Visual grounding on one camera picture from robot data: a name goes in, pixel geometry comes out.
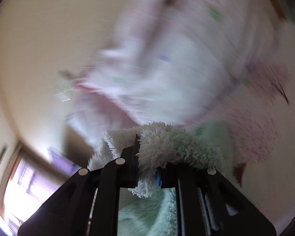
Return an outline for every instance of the white garment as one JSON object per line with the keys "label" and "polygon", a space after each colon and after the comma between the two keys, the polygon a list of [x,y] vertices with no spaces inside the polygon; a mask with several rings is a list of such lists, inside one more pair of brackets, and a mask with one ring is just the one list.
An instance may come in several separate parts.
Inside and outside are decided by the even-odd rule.
{"label": "white garment", "polygon": [[164,1],[133,1],[85,82],[140,124],[192,120],[276,44],[261,0]]}

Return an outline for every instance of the mint green fabric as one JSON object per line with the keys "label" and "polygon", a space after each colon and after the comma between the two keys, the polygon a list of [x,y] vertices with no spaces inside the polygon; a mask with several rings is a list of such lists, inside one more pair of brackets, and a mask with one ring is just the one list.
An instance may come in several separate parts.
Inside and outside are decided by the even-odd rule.
{"label": "mint green fabric", "polygon": [[[232,176],[233,144],[230,138],[227,123],[221,120],[210,120],[203,123],[190,135],[199,137],[208,143],[220,148],[225,162],[225,176],[232,183],[235,179]],[[183,148],[177,148],[177,154],[185,156],[188,150],[186,142],[181,140],[181,135],[173,139],[174,145],[181,143]],[[159,189],[150,198],[138,198],[129,205],[119,210],[118,235],[126,236],[174,236],[176,235],[176,207],[175,190]]]}

